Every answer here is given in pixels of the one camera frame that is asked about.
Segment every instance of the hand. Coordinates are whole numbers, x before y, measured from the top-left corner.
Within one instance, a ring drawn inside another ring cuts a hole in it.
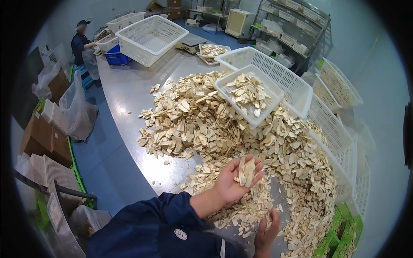
[[[252,154],[245,157],[245,163],[251,160],[254,156]],[[236,159],[228,163],[226,167],[221,171],[212,188],[218,193],[218,196],[222,199],[223,203],[230,204],[238,201],[264,176],[264,172],[261,169],[264,167],[259,158],[255,159],[255,174],[256,177],[252,180],[252,184],[249,188],[241,186],[240,183],[234,181],[234,177],[238,177],[238,166],[241,159]]]
[[[268,230],[267,219],[263,218],[258,225],[258,231],[255,235],[254,245],[255,245],[255,255],[254,258],[267,258],[270,257],[270,246],[274,239],[277,237],[278,230],[280,228],[280,217],[275,208],[270,211],[271,226]]]

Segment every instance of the right hand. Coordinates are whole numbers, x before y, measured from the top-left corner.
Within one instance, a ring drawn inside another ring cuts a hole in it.
[[[265,230],[267,227],[266,218],[263,218],[258,225],[258,231],[254,240],[255,258],[270,257],[270,246],[277,237],[278,230],[280,228],[280,217],[275,208],[271,209],[270,217],[271,226],[268,230]]]

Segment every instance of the left hand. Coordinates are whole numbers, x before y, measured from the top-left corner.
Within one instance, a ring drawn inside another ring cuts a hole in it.
[[[245,157],[245,163],[254,158],[252,154],[249,154]],[[255,174],[256,177],[252,180],[252,184],[249,188],[241,186],[240,183],[234,181],[234,177],[238,177],[238,166],[241,159],[236,159],[227,164],[226,167],[221,171],[218,176],[217,181],[215,182],[212,190],[215,190],[218,193],[218,196],[222,199],[223,203],[230,204],[238,201],[243,197],[248,191],[264,176],[264,172],[261,171],[264,167],[264,164],[259,158],[255,159]]]

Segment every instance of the white appliance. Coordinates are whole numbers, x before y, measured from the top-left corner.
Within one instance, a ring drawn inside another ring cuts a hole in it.
[[[231,9],[228,15],[227,27],[225,33],[230,34],[236,38],[239,36],[249,35],[250,25],[253,24],[255,14],[241,9]]]

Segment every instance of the floor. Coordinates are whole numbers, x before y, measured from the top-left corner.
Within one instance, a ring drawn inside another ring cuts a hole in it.
[[[184,26],[184,21],[175,22]],[[200,27],[185,28],[231,49],[247,46],[237,43],[236,38],[222,31],[209,34]],[[93,131],[85,142],[73,143],[73,152],[86,190],[97,196],[97,208],[114,216],[126,205],[156,197],[116,128],[102,87],[93,85],[85,92],[85,97],[88,102],[97,105],[99,113]]]

